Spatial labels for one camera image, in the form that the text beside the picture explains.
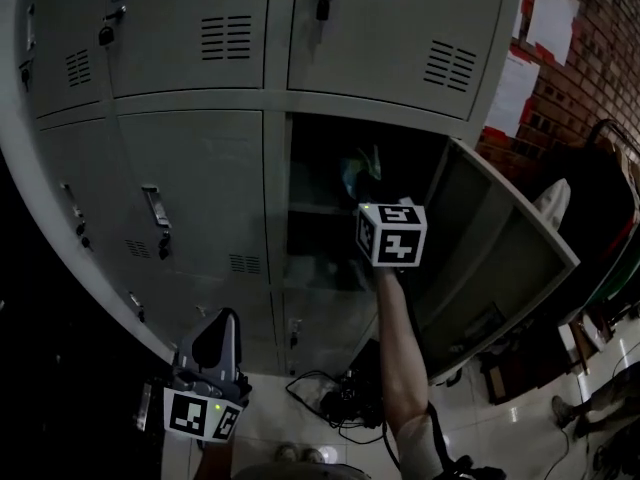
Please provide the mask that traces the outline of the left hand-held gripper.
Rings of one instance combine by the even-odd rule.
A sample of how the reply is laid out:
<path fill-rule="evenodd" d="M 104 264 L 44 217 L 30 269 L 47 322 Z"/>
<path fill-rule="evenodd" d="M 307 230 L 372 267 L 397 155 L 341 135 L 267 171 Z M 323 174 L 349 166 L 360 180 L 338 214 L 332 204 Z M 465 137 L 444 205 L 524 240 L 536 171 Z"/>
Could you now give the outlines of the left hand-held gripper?
<path fill-rule="evenodd" d="M 164 389 L 164 429 L 199 441 L 227 441 L 249 403 L 251 385 L 240 370 L 240 320 L 223 308 L 181 341 L 171 385 Z"/>

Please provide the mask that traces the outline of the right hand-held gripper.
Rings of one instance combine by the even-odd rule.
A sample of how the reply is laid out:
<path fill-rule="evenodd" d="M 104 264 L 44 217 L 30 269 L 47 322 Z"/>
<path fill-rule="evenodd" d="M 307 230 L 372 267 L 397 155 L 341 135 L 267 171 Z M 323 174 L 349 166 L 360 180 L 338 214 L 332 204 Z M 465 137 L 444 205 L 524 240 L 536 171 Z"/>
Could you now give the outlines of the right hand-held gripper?
<path fill-rule="evenodd" d="M 415 268 L 427 229 L 423 206 L 362 203 L 356 212 L 355 242 L 374 268 Z"/>

